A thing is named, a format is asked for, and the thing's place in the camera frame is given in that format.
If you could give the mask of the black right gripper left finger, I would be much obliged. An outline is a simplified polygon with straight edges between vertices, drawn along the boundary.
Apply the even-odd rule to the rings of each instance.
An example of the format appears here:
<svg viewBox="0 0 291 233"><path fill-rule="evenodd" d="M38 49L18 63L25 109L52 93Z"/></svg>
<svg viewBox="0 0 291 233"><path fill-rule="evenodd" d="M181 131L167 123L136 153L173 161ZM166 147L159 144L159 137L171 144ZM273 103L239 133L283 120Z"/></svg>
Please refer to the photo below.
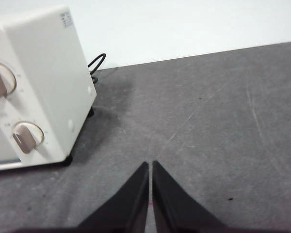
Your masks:
<svg viewBox="0 0 291 233"><path fill-rule="evenodd" d="M121 188L78 225L88 233L144 233L149 201L149 164L143 162Z"/></svg>

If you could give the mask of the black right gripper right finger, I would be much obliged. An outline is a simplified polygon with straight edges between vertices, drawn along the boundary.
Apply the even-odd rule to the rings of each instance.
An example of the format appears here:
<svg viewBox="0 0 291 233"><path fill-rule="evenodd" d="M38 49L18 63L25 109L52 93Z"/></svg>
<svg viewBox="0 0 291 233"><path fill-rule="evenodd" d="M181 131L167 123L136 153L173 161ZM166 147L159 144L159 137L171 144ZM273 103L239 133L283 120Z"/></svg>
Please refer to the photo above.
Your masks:
<svg viewBox="0 0 291 233"><path fill-rule="evenodd" d="M159 233L219 233L228 229L195 201L158 161L152 163L152 198Z"/></svg>

